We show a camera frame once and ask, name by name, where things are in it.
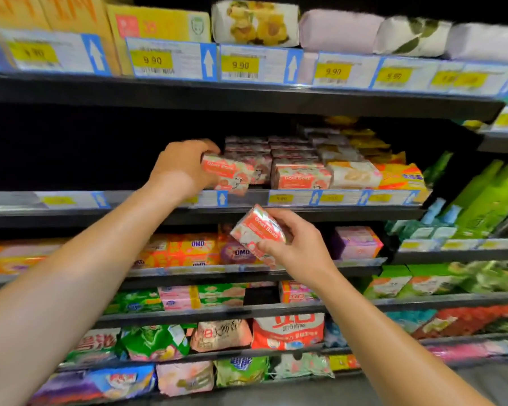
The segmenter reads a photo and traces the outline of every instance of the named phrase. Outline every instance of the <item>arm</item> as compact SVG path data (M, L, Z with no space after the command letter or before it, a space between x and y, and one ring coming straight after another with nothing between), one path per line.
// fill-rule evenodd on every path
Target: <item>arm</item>
M340 274L314 225L285 209L269 213L295 237L291 245L263 240L259 248L320 296L386 405L493 406Z
M212 142L170 143L123 204L0 290L0 405L24 405L106 308L137 254L184 199L216 183Z

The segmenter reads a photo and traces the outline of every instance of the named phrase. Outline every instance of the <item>hand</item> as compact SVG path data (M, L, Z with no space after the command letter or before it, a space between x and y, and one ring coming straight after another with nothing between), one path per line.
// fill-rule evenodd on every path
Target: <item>hand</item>
M267 212L290 228L294 240L291 245L285 245L263 239L258 242L258 248L274 256L293 279L319 290L327 279L325 275L337 271L322 234L313 224L289 209L269 208Z
M220 149L210 140L170 142L158 156L148 184L167 183L167 191L180 192L180 202L197 195L203 188L213 188L219 177L202 169L204 152L219 154ZM169 188L170 179L173 188Z

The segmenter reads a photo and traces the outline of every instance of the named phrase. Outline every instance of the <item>forearm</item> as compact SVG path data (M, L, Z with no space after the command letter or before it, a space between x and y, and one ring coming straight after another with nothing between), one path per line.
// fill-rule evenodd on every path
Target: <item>forearm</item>
M361 295L337 270L315 287L361 368L390 406L492 406Z
M94 325L151 234L180 203L174 191L180 177L162 178L0 290L0 405L25 404Z

